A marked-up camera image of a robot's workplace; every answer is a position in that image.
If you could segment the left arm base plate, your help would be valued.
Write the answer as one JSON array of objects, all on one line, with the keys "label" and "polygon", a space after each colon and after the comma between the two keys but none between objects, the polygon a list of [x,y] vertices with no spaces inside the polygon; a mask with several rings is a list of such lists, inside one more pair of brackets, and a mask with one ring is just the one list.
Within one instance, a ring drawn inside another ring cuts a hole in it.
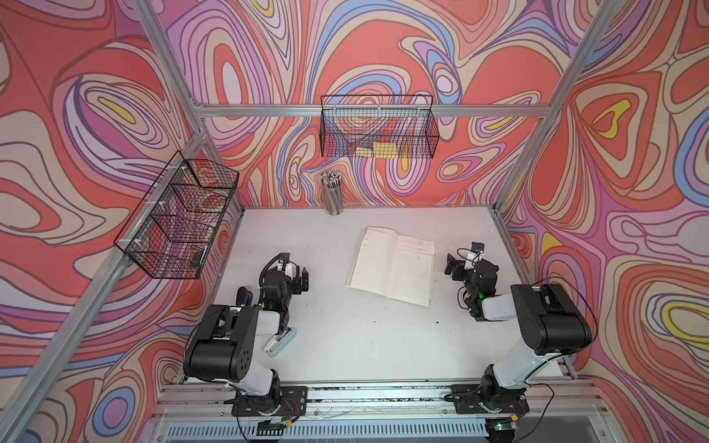
[{"label": "left arm base plate", "polygon": [[306,414],[306,386],[275,387],[265,396],[238,393],[231,402],[234,417],[301,417]]}]

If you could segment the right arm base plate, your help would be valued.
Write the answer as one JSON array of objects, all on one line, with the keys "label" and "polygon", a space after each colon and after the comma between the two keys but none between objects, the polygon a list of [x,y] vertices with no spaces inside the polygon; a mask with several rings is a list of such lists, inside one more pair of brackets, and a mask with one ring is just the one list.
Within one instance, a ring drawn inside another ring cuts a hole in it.
[{"label": "right arm base plate", "polygon": [[524,389],[485,388],[479,384],[451,385],[451,392],[444,395],[458,415],[519,415],[529,413],[530,408]]}]

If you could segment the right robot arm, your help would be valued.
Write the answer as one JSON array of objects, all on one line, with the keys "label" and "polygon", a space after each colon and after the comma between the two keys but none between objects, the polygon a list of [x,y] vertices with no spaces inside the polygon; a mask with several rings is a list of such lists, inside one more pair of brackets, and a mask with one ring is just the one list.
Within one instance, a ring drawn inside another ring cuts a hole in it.
[{"label": "right robot arm", "polygon": [[516,321],[521,339],[478,385],[453,385],[444,396],[457,413],[526,413],[528,381],[546,364],[589,347],[594,333],[559,284],[513,284],[497,292],[500,268],[478,254],[447,257],[444,273],[463,283],[460,305],[478,322]]}]

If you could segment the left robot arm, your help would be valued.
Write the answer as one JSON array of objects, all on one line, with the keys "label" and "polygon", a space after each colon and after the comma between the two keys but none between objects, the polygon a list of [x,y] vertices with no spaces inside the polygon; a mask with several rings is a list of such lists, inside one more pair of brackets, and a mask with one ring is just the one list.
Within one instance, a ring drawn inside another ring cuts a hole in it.
[{"label": "left robot arm", "polygon": [[241,286],[234,306],[209,306],[186,345],[185,376],[224,382],[255,408],[277,409],[282,397],[280,377],[256,361],[256,341],[270,338],[264,353],[271,357],[293,341],[297,330],[289,326],[290,303],[294,295],[308,290],[308,271],[286,264],[260,275],[259,298]]}]

